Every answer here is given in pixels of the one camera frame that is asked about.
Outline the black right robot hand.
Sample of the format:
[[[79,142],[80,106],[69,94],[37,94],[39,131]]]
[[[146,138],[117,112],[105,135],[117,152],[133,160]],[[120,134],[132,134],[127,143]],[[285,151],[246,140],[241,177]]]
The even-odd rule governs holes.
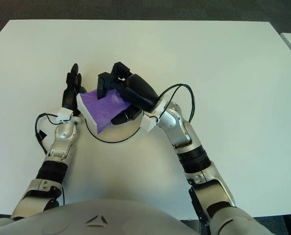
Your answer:
[[[98,75],[98,99],[105,97],[107,91],[113,89],[119,92],[124,101],[130,103],[128,108],[111,119],[113,125],[135,120],[142,111],[152,111],[158,102],[155,90],[121,62],[114,64],[111,73],[103,72]]]

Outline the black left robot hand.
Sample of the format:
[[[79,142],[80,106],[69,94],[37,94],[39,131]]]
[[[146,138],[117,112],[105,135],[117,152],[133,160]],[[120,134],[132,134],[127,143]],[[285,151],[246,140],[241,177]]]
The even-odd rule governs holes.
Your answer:
[[[73,111],[75,117],[80,115],[77,108],[76,97],[78,94],[86,93],[86,89],[81,85],[82,76],[78,72],[78,64],[74,64],[71,71],[67,73],[67,88],[63,92],[62,107]]]

